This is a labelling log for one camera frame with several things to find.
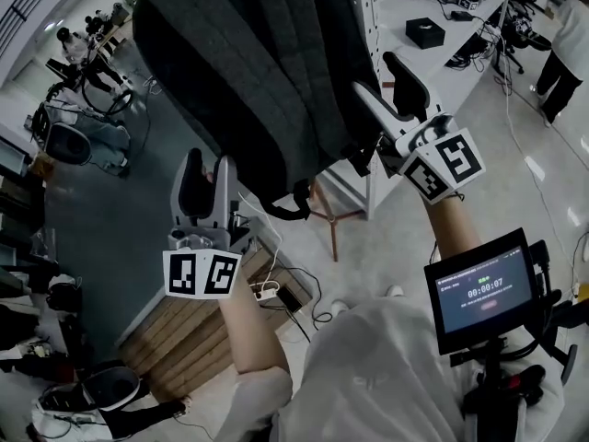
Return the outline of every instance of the black backpack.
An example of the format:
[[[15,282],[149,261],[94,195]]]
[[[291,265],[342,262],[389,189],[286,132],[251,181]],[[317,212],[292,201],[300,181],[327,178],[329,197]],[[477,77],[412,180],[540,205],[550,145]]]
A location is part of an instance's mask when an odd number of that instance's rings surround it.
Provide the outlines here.
[[[308,186],[348,158],[360,175],[380,127],[352,90],[379,94],[350,0],[137,0],[137,46],[187,123],[264,209],[307,218]],[[294,194],[299,211],[272,205]]]

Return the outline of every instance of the white floor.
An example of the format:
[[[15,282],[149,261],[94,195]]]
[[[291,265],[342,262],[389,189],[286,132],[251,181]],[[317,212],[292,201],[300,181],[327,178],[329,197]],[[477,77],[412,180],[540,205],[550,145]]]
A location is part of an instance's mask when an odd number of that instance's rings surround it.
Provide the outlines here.
[[[551,38],[557,26],[544,16],[537,18],[535,30]],[[513,71],[514,90],[509,99],[514,132],[527,157],[533,159],[537,182],[544,194],[564,254],[556,239],[540,193],[532,180],[524,157],[510,135],[505,116],[505,96],[493,80],[492,69],[481,79],[456,115],[459,126],[467,126],[487,165],[487,173],[464,189],[465,205],[474,218],[483,240],[496,238],[523,227],[530,243],[544,239],[549,247],[553,286],[569,294],[572,282],[570,262],[577,239],[587,230],[589,221],[589,84],[580,87],[570,107],[557,121],[556,130],[544,127],[529,86],[535,84],[547,52],[519,51],[524,64],[522,76]],[[346,211],[346,205],[336,205]],[[251,211],[244,208],[244,213]],[[274,225],[284,236],[282,251],[294,266],[304,267],[320,280],[324,297],[318,311],[329,309],[334,298],[357,303],[381,295],[392,284],[402,285],[406,294],[430,308],[422,267],[433,247],[433,234],[427,223],[418,193],[406,181],[379,206],[376,218],[361,218],[340,223],[338,227],[340,262],[330,255],[327,223],[311,217],[306,223]],[[589,282],[589,265],[577,256],[576,273]],[[306,329],[310,321],[301,317]],[[306,342],[296,327],[281,331],[280,337],[294,371],[295,385],[300,383]],[[560,346],[578,343],[580,353],[569,384],[566,407],[549,440],[577,440],[584,431],[589,409],[586,394],[589,380],[584,378],[589,365],[587,327],[560,336]],[[206,426],[213,436],[224,420],[231,399],[235,370],[227,369],[192,394],[191,414],[182,421]],[[163,423],[135,439],[207,440],[203,431],[182,427],[174,421]]]

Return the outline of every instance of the black box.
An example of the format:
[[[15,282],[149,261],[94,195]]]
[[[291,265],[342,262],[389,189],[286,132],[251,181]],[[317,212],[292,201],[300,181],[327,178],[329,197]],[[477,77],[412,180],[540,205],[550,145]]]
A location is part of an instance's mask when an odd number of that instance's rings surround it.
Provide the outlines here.
[[[422,49],[444,45],[445,31],[429,18],[408,20],[405,34]]]

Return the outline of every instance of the floor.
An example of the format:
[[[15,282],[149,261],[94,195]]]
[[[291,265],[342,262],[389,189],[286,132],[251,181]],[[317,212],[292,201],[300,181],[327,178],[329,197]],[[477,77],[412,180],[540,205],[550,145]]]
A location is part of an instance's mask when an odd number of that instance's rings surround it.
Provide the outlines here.
[[[556,27],[539,17],[535,29],[550,38]],[[117,61],[121,69],[129,73],[139,67],[146,75],[134,48],[123,49],[128,54]],[[465,203],[484,240],[517,227],[524,228],[529,242],[543,238],[552,259],[553,285],[567,293],[572,281],[572,252],[589,221],[589,131],[583,118],[587,113],[583,102],[589,87],[578,90],[571,106],[558,119],[556,129],[547,129],[529,87],[536,82],[548,54],[524,50],[517,56],[526,73],[513,75],[516,93],[509,98],[509,112],[525,155],[510,135],[506,98],[490,71],[456,114],[458,125],[470,129],[488,170],[464,189]],[[140,86],[141,77],[133,78]],[[65,267],[84,276],[83,320],[102,351],[109,348],[160,287],[159,252],[166,247],[170,226],[169,189],[187,147],[199,144],[163,95],[150,97],[148,106],[152,131],[128,180],[111,178],[91,166],[60,168],[50,192],[49,218],[59,231],[58,253]],[[133,136],[141,140],[144,113],[140,106],[137,110],[136,115],[126,116],[130,117],[128,125]],[[537,181],[564,254],[524,157],[528,157],[530,165],[539,166]],[[335,204],[339,212],[351,207]],[[246,206],[242,213],[253,214]],[[305,223],[273,220],[273,224],[283,235],[282,254],[292,265],[306,268],[320,280],[324,296],[318,312],[328,310],[334,298],[343,298],[353,305],[384,294],[393,284],[403,286],[411,299],[430,308],[422,267],[432,252],[433,233],[418,193],[406,181],[378,207],[373,221],[354,218],[340,224],[339,263],[331,260],[325,222],[311,217]],[[586,281],[589,266],[577,263],[576,273]],[[306,310],[300,320],[312,332],[308,313]],[[589,382],[583,378],[589,366],[586,331],[583,327],[560,336],[561,345],[580,343],[582,347],[566,387],[565,411],[549,440],[576,440],[583,431],[587,410],[582,408],[589,390]],[[296,327],[285,326],[279,336],[297,386],[306,342]],[[230,367],[196,390],[192,394],[191,414],[182,422],[203,425],[211,435],[216,434],[230,404],[234,379],[235,369]],[[164,422],[134,439],[162,442],[187,436],[197,441],[208,440],[200,428],[180,426],[175,421]]]
[[[535,30],[552,38],[558,27],[543,15],[535,21]],[[547,52],[531,49],[518,52],[525,74],[513,71],[514,92],[509,99],[509,113],[525,155],[519,152],[510,135],[506,120],[506,99],[489,71],[456,114],[459,126],[473,134],[486,162],[487,173],[464,189],[467,209],[476,221],[483,240],[493,239],[515,228],[523,227],[530,243],[544,239],[549,247],[553,286],[570,296],[572,282],[572,253],[577,239],[587,230],[589,221],[589,129],[585,121],[589,87],[581,87],[570,107],[562,113],[556,129],[547,129],[537,112],[535,95],[529,88],[535,84]],[[537,182],[546,199],[564,253],[550,225],[541,196],[524,162],[538,166]],[[338,212],[351,205],[335,203]],[[255,214],[247,206],[243,214]],[[338,228],[340,262],[330,255],[327,224],[313,216],[304,224],[288,224],[272,220],[283,235],[282,254],[293,266],[306,268],[321,283],[323,299],[317,312],[329,310],[335,298],[355,304],[373,296],[383,295],[390,285],[403,286],[406,294],[430,308],[422,267],[429,260],[433,233],[419,195],[403,181],[376,210],[371,222],[350,219]],[[589,264],[581,263],[577,255],[576,274],[581,281],[589,278]],[[299,317],[308,332],[311,321]],[[294,370],[294,383],[300,384],[306,341],[295,327],[285,325],[279,332]],[[563,332],[560,348],[571,343],[580,345],[580,353],[572,377],[565,388],[566,407],[549,436],[549,441],[577,440],[584,434],[587,410],[584,402],[589,382],[584,377],[589,366],[589,336],[586,327]],[[228,410],[235,369],[228,368],[206,385],[192,393],[194,406],[187,420],[206,426],[212,434],[220,428]],[[178,429],[167,427],[172,432]],[[206,440],[195,429],[197,440]]]
[[[169,195],[180,162],[195,146],[212,155],[164,94],[146,97],[149,72],[134,43],[124,44],[112,63],[135,89],[131,108],[115,116],[132,137],[131,174],[122,180],[93,165],[59,164],[47,189],[47,224],[58,231],[58,260],[66,273],[83,278],[81,319],[96,360],[112,354],[162,286],[161,250],[172,227]],[[93,87],[87,94],[98,108],[110,105]]]

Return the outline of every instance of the timer display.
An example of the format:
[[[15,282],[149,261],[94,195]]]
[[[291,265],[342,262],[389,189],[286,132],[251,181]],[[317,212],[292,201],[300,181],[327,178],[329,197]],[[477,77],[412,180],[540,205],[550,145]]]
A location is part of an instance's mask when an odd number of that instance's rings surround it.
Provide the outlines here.
[[[446,332],[498,316],[532,299],[521,248],[436,280]]]
[[[492,290],[495,290],[497,288],[501,288],[502,283],[503,283],[503,279],[498,278],[497,280],[495,280],[492,283],[487,283],[487,284],[482,285],[478,288],[473,288],[472,290],[468,290],[468,297],[474,298],[474,297],[477,297],[478,295],[482,295],[484,293],[489,293]]]

